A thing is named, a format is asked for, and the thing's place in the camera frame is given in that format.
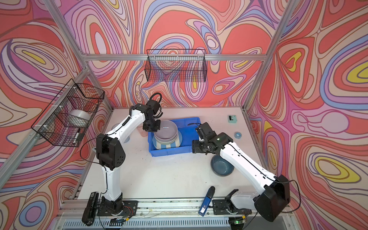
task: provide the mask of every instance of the black wire mesh basket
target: black wire mesh basket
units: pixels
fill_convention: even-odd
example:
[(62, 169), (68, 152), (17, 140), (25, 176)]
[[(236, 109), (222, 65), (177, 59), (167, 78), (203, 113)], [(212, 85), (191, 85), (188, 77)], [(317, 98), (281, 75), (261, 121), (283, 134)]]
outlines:
[(90, 84), (73, 83), (47, 120), (35, 125), (40, 114), (32, 125), (33, 130), (55, 146), (78, 147), (105, 97), (102, 89)]
[(144, 68), (147, 81), (206, 82), (204, 49), (149, 49)]

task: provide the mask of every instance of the blue and white striped plate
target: blue and white striped plate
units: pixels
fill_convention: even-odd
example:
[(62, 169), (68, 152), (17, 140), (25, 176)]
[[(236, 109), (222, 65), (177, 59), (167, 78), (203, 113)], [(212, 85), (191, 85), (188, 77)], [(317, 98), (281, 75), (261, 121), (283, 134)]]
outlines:
[(153, 146), (156, 149), (170, 149), (170, 148), (180, 147), (182, 141), (183, 141), (183, 136), (181, 135), (181, 132), (179, 130), (178, 130), (178, 136), (175, 138), (175, 141), (169, 145), (163, 145), (159, 143), (156, 140), (155, 135), (153, 135), (153, 138), (152, 138)]

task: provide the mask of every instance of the blue plastic bin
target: blue plastic bin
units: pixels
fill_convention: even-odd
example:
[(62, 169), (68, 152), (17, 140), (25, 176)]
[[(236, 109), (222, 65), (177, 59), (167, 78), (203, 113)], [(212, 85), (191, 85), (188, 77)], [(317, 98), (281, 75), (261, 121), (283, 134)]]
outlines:
[(180, 153), (191, 153), (192, 152), (192, 140), (199, 140), (198, 134), (195, 130), (197, 125), (190, 125), (190, 123), (201, 123), (199, 117), (190, 117), (190, 118), (183, 118), (183, 119), (175, 119), (170, 120), (174, 122), (178, 130), (181, 132), (183, 136), (183, 141), (181, 142), (180, 147), (170, 148), (170, 149), (156, 149), (152, 143), (153, 132), (148, 133), (148, 151), (151, 153), (152, 156), (167, 156), (173, 154), (180, 154)]

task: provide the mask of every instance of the white table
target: white table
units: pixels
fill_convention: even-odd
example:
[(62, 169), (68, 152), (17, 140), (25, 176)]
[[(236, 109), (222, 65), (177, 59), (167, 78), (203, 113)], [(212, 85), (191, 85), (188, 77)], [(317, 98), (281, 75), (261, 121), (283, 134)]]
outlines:
[[(240, 108), (163, 108), (162, 111), (161, 120), (199, 117), (201, 123), (208, 122), (217, 134), (224, 132), (233, 138), (248, 156), (261, 164)], [(111, 130), (128, 113), (128, 109), (115, 109), (106, 130)], [(228, 115), (236, 115), (237, 123), (228, 123)], [(242, 133), (241, 139), (234, 138), (236, 131)], [(237, 169), (227, 177), (217, 176), (210, 167), (213, 154), (183, 153), (152, 157), (148, 152), (147, 137), (141, 137), (136, 129), (123, 149), (126, 153), (120, 175), (123, 199), (204, 197), (210, 186), (216, 189), (215, 197), (224, 197), (236, 188), (255, 191)], [(98, 164), (91, 165), (78, 199), (88, 199), (94, 191), (105, 191)]]

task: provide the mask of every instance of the white arm segment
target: white arm segment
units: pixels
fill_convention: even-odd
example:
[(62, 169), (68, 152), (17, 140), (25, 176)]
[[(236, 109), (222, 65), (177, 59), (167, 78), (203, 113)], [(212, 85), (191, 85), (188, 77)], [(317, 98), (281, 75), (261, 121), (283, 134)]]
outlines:
[(230, 142), (224, 145), (221, 149), (220, 156), (230, 162), (240, 173), (245, 176), (257, 192), (243, 192), (237, 191), (231, 197), (231, 201), (236, 208), (255, 209), (253, 198), (262, 194), (265, 191), (265, 185), (271, 185), (274, 180), (274, 174), (264, 169), (262, 166), (252, 160), (245, 154), (235, 142)]
[[(121, 146), (123, 146), (124, 141), (128, 138), (128, 136), (132, 133), (132, 131), (146, 119), (144, 113), (141, 113), (139, 110), (132, 110), (132, 116), (130, 120), (124, 126), (122, 126), (124, 121), (126, 121), (128, 117), (126, 117), (113, 130), (107, 133), (111, 134), (109, 135), (109, 137), (117, 138), (120, 141)], [(104, 176), (103, 177), (104, 184), (107, 185), (107, 191), (103, 196), (110, 201), (115, 201), (121, 194), (120, 167), (114, 168), (113, 170), (110, 170), (106, 166), (101, 167)]]

